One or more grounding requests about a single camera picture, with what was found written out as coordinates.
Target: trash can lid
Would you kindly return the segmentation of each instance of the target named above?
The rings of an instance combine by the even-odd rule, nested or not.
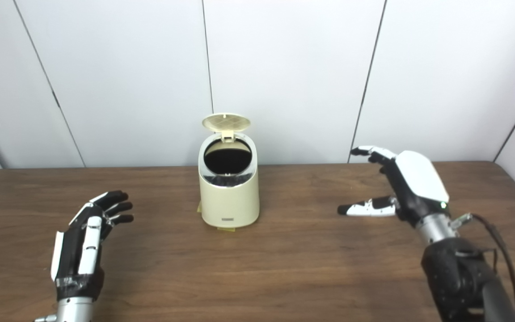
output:
[[[202,125],[214,132],[240,132],[249,128],[251,122],[241,115],[233,113],[216,113],[202,121]]]

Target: trash can opening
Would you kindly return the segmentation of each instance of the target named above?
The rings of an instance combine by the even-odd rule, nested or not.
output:
[[[236,175],[242,173],[252,160],[249,145],[240,139],[234,142],[215,140],[204,153],[206,167],[217,175]]]

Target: trash can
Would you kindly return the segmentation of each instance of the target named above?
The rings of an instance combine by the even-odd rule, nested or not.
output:
[[[212,114],[202,125],[216,134],[200,148],[198,175],[203,220],[219,228],[252,224],[259,215],[258,155],[241,115]]]

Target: robotic finger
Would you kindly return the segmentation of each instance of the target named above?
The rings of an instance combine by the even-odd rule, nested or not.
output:
[[[379,148],[373,145],[362,145],[351,150],[351,155],[367,155],[371,163],[385,165],[394,160],[397,155],[388,149]]]
[[[102,218],[90,217],[84,229],[84,242],[80,254],[79,274],[92,274],[97,263],[98,247],[101,242]]]
[[[337,213],[343,216],[394,216],[395,202],[392,196],[382,196],[354,204],[342,204],[337,208]]]
[[[119,212],[126,212],[127,210],[131,210],[131,209],[132,209],[131,202],[121,202],[121,203],[117,203],[114,206],[105,210],[105,214],[107,216],[114,216],[114,215],[118,214]]]
[[[104,194],[89,200],[89,202],[99,206],[103,210],[107,210],[115,204],[126,200],[128,200],[128,194],[126,192],[122,192],[121,190],[116,190],[105,192]]]

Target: open lid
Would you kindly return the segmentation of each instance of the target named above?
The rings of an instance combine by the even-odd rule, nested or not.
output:
[[[251,122],[238,114],[216,113],[205,118],[202,125],[210,131],[220,132],[223,142],[233,142],[233,133],[249,128]]]

